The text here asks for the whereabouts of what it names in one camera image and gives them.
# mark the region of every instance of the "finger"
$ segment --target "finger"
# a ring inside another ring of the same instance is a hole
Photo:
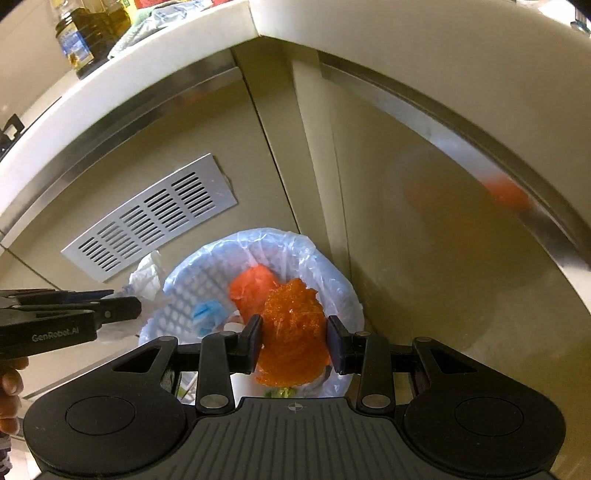
[[[15,358],[14,360],[11,360],[11,362],[12,366],[17,370],[24,370],[29,366],[29,357],[23,356],[21,358]]]
[[[16,370],[9,370],[6,372],[2,376],[2,388],[7,395],[18,395],[24,388],[21,374]]]
[[[0,420],[0,432],[8,433],[9,435],[16,435],[20,430],[17,419],[2,419]]]
[[[15,419],[20,406],[20,398],[0,395],[0,419]]]
[[[29,359],[26,356],[21,358],[15,358],[13,360],[1,360],[0,361],[0,375],[4,375],[9,370],[17,369],[23,370],[29,365]]]

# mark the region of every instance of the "olive oil bottle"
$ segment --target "olive oil bottle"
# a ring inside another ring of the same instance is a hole
[[[84,78],[107,61],[117,42],[106,13],[92,13],[81,0],[51,0],[56,38],[79,78]]]

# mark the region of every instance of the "orange food waste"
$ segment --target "orange food waste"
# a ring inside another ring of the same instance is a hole
[[[244,323],[261,314],[269,292],[279,286],[275,274],[265,265],[251,267],[230,283],[230,300],[234,302]]]
[[[259,383],[302,385],[319,377],[329,364],[326,317],[316,293],[299,278],[270,291],[262,311]]]

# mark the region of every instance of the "white countertop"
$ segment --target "white countertop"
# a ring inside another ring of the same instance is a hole
[[[326,51],[440,102],[520,156],[591,225],[591,43],[529,9],[482,0],[234,0],[169,27],[69,90],[16,143],[0,163],[0,216],[113,108],[259,35]]]

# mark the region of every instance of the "cabinet door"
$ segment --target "cabinet door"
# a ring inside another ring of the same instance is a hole
[[[452,159],[326,84],[352,283],[393,342],[430,336],[549,396],[567,435],[554,470],[591,466],[591,317],[536,240]]]
[[[238,204],[163,245],[171,271],[204,244],[257,227],[296,231],[277,168],[243,81],[211,93],[120,145],[70,185],[11,245],[24,262],[60,288],[104,285],[60,251],[109,212],[191,161],[212,153]],[[128,267],[106,282],[126,284]]]

